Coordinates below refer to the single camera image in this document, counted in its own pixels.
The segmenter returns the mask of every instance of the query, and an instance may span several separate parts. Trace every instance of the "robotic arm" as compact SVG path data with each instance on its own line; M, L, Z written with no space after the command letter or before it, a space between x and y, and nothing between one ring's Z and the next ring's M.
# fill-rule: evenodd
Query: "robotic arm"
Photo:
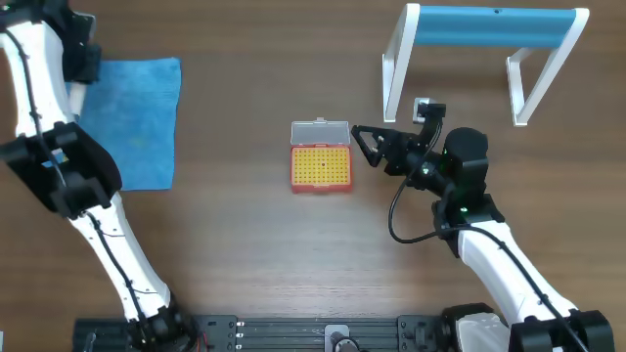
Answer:
M0 156L92 246L119 294L132 346L194 347L193 320L150 266L126 220L114 161L76 124L85 84L98 78L101 51L89 44L95 18L73 12L67 0L17 1L3 6L0 29L18 102L17 139L1 146Z
M490 195L485 194L487 137L470 128L451 131L441 154L432 151L441 133L445 105L416 100L414 121L420 135L354 126L352 135L370 165L387 160L385 173L406 176L389 209L391 236L401 243L432 237L446 241L453 254L485 284L508 324L486 305L450 308L440 334L460 351L614 351L612 331L599 311L580 312L541 276L522 253ZM376 143L369 147L363 133ZM406 187L441 197L432 205L435 232L411 240L393 230L395 204Z

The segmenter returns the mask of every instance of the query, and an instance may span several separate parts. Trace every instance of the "transparent lid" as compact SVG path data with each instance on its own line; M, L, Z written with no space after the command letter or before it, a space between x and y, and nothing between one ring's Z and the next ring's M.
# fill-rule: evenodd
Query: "transparent lid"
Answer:
M327 121L318 117L315 121L294 121L291 123L291 145L349 145L350 128L348 121Z

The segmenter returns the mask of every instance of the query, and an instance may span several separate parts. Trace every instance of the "blue bar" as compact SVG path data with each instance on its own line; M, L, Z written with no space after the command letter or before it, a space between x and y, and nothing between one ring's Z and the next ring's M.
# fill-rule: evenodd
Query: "blue bar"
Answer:
M421 6L415 45L557 48L576 10Z

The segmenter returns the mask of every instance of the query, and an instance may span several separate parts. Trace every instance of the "wooden table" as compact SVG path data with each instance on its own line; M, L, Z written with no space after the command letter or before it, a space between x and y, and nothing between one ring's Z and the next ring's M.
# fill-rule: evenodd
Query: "wooden table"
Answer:
M571 8L566 1L454 5ZM508 49L421 48L398 120L413 98L448 105L444 135L489 136L488 191L519 246L582 310L611 321L626 348L626 3L576 3L591 17L526 128L511 118ZM394 317L493 304L447 245L394 242L386 211L400 178L354 153L349 195L294 196L290 128L323 116L382 126L380 54L402 1L75 1L98 17L108 60L182 59L176 176L168 192L123 194L156 271L195 313ZM529 59L535 79L546 56ZM0 70L2 142L15 127L13 88ZM77 317L121 317L86 241L0 167L0 330L7 351L68 351ZM409 190L396 227L430 231L434 196Z

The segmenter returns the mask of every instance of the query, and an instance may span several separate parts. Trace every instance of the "wooden tabletop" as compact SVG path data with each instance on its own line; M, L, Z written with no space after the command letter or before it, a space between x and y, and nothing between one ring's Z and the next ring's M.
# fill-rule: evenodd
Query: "wooden tabletop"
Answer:
M198 314L394 317L485 301L477 276L444 242L394 242L386 212L401 178L354 150L354 191L293 195L294 120L382 126L380 54L399 0L73 2L98 18L107 60L179 57L183 86L176 175L167 192L124 193L146 255ZM535 111L514 128L505 58L514 49L416 48L398 123L413 99L448 105L444 135L489 137L488 192L539 271L581 310L601 310L626 348L626 3L443 1L571 8L591 17ZM547 54L524 63L526 88ZM0 142L13 138L10 74L0 69ZM0 330L7 351L68 351L77 317L121 317L97 257L0 167ZM396 228L432 230L434 196L407 190Z

